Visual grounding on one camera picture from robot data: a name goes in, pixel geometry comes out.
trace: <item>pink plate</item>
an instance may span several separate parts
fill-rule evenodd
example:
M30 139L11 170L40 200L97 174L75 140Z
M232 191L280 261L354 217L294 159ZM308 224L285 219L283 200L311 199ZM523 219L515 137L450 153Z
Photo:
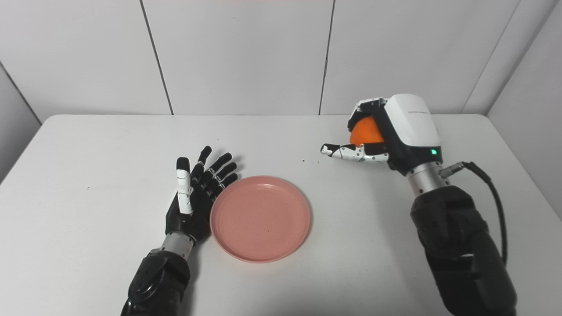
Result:
M254 263L290 255L305 239L309 224L305 198L297 188L274 177L234 182L211 211L211 231L221 248Z

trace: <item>white robotic hand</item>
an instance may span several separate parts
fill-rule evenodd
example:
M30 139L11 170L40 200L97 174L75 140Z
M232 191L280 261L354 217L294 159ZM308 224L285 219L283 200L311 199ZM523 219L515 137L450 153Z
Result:
M351 144L323 144L320 152L323 155L342 160L387 162L387 148L371 118L371 113L363 112L361 109L361 104L375 100L379 100L379 98L361 100L353 108L353 112L347 122L347 129L351 132Z

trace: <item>white fingertip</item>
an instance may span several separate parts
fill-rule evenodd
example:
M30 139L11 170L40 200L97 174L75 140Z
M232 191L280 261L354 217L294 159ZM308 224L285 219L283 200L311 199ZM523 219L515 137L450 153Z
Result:
M327 155L327 156L329 156L329 155L332 154L332 151L328 149L328 146L323 145L323 146L322 146L322 149L320 150L320 153L321 153L322 155Z

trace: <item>robot finger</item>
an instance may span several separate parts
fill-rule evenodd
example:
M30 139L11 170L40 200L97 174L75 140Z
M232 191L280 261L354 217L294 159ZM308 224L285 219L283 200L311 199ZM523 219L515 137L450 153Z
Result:
M224 178L224 180L219 183L219 186L210 193L212 200L215 201L219 194L221 194L227 186L233 184L236 180L238 180L238 174L236 173L231 173Z
M199 160L195 167L193 167L193 171L191 171L191 182L193 184L197 184L199 180L201 180L201 175L205 171L205 163L207 162L207 158L211 154L211 146L205 146L199 155Z
M383 144L361 144L357 147L353 144L348 145L333 145L324 144L320 149L323 155L327 155L332 158L358 161L358 162L386 162L388 161L388 154L378 147L384 148Z
M191 176L189 175L189 159L186 157L178 158L176 162L176 175L178 177L178 200L179 210L183 214L191 214L191 204L189 196L191 195Z
M224 168L220 169L220 171L217 174L213 175L212 179L209 181L208 185L205 187L205 192L207 193L207 195L211 196L213 191L216 190L219 187L220 183L222 181L224 181L226 176L229 173L236 170L236 167L237 167L236 162L231 162L230 164L226 165ZM205 181L210 174L211 173L206 173Z
M371 98L357 102L347 121L347 130L351 132L360 120L373 114L373 107L378 107L380 104L384 103L386 103L386 99L384 98Z
M232 154L230 152L225 153L224 155L220 156L217 161L215 161L210 167L209 169L207 169L204 173L203 176L201 177L201 180L199 181L199 186L201 186L202 189L205 189L205 187L207 187L209 184L211 184L211 181L216 177L216 173L217 171L220 170L220 168L222 168L226 163L228 163L230 160L232 159Z

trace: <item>white table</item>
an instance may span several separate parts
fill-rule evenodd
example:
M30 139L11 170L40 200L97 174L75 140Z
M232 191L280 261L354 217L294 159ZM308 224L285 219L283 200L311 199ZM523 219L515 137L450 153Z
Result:
M312 212L289 257L250 264L211 238L190 256L191 315L448 315L409 212L407 180L386 164L330 159L347 116L55 116L0 186L0 315L118 315L133 274L164 239L175 160L231 151L241 175L296 185ZM446 164L473 160L507 217L519 315L560 315L562 223L487 118L436 115ZM488 188L452 182L499 241Z

